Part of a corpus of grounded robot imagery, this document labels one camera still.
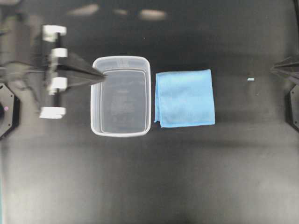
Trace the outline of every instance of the folded cloth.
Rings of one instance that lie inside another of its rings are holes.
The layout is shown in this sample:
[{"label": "folded cloth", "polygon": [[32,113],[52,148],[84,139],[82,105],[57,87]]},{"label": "folded cloth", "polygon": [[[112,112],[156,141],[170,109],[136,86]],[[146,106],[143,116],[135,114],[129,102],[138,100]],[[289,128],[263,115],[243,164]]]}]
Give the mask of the folded cloth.
[{"label": "folded cloth", "polygon": [[161,127],[215,124],[211,70],[157,73],[157,121]]}]

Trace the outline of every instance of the transparent plastic tub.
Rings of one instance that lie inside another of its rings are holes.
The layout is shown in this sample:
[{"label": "transparent plastic tub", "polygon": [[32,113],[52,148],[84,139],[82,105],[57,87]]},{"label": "transparent plastic tub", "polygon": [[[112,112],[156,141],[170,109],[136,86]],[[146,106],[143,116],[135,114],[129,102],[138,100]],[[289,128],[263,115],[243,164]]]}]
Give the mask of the transparent plastic tub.
[{"label": "transparent plastic tub", "polygon": [[145,135],[151,121],[150,63],[143,57],[111,56],[94,61],[107,75],[91,87],[91,128],[97,135]]}]

